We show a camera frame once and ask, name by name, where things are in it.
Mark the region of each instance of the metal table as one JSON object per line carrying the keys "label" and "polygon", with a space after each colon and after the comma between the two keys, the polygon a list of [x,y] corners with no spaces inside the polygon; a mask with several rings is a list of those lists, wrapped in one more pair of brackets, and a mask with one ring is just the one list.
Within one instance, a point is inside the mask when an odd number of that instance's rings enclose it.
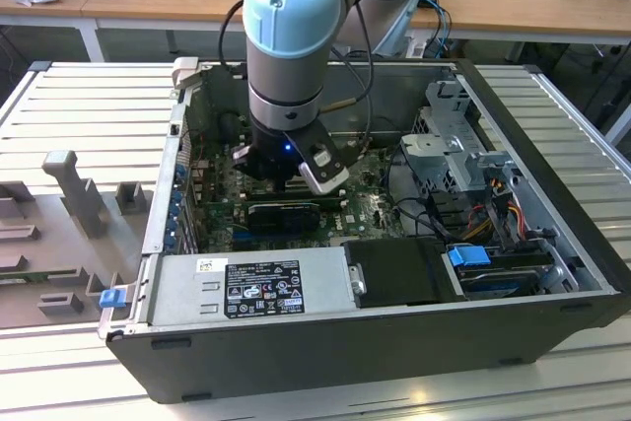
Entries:
{"label": "metal table", "polygon": [[[631,262],[629,164],[542,75],[521,67],[479,69],[623,259]],[[2,109],[0,160],[26,151],[12,149],[7,137],[29,127],[49,126],[34,120],[24,123],[23,118],[36,117],[25,110],[35,98],[45,101],[39,104],[48,121],[52,115],[46,114],[52,113],[53,105],[66,111],[90,109],[95,104],[120,110],[129,109],[129,99],[134,98],[142,102],[134,102],[136,108],[129,114],[168,110],[173,104],[167,84],[170,71],[168,64],[55,63],[47,72],[29,73]],[[66,80],[56,82],[52,77]],[[99,102],[107,98],[112,105]],[[141,120],[133,125],[121,120],[112,123],[112,115],[105,117],[103,111],[93,110],[83,118],[72,113],[67,116],[74,117],[69,120],[80,124],[78,129],[85,130],[84,135],[127,135],[126,140],[138,141],[136,145],[125,142],[127,150],[138,150],[136,146],[160,150],[161,144],[149,143],[164,137],[166,121],[163,123],[157,110],[152,113],[156,116],[153,121],[129,118],[128,122]],[[43,121],[44,115],[38,118]],[[89,132],[88,124],[94,122],[100,122],[93,129],[97,131]],[[131,135],[123,132],[126,127],[138,131]],[[482,123],[482,127],[499,148],[500,140],[490,125]],[[57,145],[60,138],[59,134],[51,137]],[[77,153],[81,160],[81,150]],[[13,172],[2,170],[0,177]],[[138,179],[150,187],[157,169],[150,166],[142,173]],[[98,182],[100,187],[111,182],[106,175],[103,179]],[[631,318],[625,316],[608,328],[576,334],[529,366],[165,406],[151,401],[118,364],[97,338],[95,323],[15,329],[0,332],[0,418],[628,419],[630,344]]]}

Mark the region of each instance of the metal bracket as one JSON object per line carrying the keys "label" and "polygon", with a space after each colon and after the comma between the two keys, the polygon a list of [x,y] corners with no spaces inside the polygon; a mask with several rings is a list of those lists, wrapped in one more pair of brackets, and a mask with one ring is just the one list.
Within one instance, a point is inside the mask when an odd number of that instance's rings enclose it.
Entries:
{"label": "metal bracket", "polygon": [[181,91],[195,84],[200,79],[199,75],[201,73],[201,70],[202,68],[199,64],[199,58],[178,58],[174,62],[174,69],[171,72],[171,77],[174,81],[174,88],[178,91]]}

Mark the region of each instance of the power supply label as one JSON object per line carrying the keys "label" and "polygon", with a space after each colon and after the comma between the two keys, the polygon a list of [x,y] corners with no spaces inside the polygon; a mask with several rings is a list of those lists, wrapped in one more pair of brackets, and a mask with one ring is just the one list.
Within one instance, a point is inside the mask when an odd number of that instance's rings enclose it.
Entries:
{"label": "power supply label", "polygon": [[305,312],[298,260],[226,265],[224,315],[281,316]]}

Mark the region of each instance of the wooden desk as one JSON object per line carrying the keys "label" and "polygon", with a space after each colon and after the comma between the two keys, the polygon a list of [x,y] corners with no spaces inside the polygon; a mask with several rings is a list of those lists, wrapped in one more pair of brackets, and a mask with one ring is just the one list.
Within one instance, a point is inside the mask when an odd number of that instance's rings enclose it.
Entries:
{"label": "wooden desk", "polygon": [[[60,0],[19,6],[0,0],[0,24],[72,27],[92,61],[104,61],[98,29],[217,31],[236,0]],[[625,44],[631,40],[631,0],[441,0],[454,21],[451,37],[568,43]],[[437,26],[436,14],[419,10],[410,25],[413,44]],[[229,29],[242,31],[241,13]]]}
{"label": "wooden desk", "polygon": [[[84,17],[222,22],[238,0],[88,0]],[[241,13],[235,22],[241,21]]]}
{"label": "wooden desk", "polygon": [[[440,1],[452,14],[453,37],[596,43],[631,37],[630,0]],[[436,21],[433,11],[419,11],[411,28],[434,29]]]}
{"label": "wooden desk", "polygon": [[34,15],[46,17],[81,17],[81,9],[88,0],[58,0],[31,7],[16,4],[13,0],[0,0],[1,15]]}

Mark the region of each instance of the blue tab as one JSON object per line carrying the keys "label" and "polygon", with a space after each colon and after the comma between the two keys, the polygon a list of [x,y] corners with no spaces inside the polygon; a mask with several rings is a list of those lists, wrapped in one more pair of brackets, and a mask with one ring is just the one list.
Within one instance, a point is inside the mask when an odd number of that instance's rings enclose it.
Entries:
{"label": "blue tab", "polygon": [[457,246],[448,253],[453,266],[490,265],[486,249],[483,246]]}
{"label": "blue tab", "polygon": [[127,291],[121,288],[112,288],[110,290],[104,290],[101,292],[101,298],[99,299],[99,306],[101,308],[124,308],[125,297]]}

